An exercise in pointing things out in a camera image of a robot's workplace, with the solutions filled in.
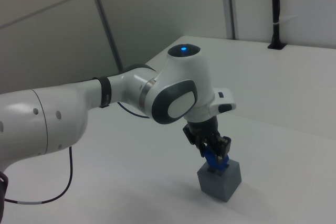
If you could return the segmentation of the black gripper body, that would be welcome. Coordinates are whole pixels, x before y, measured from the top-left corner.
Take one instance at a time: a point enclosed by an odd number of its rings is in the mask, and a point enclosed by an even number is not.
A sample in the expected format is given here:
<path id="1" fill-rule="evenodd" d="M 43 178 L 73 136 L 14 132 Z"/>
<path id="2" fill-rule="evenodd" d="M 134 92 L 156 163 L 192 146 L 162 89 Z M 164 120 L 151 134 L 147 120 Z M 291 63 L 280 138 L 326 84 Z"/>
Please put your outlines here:
<path id="1" fill-rule="evenodd" d="M 205 138 L 211 135 L 219 135 L 218 120 L 216 116 L 203 122 L 196 123 L 187 121 L 187 126 L 194 137 Z"/>

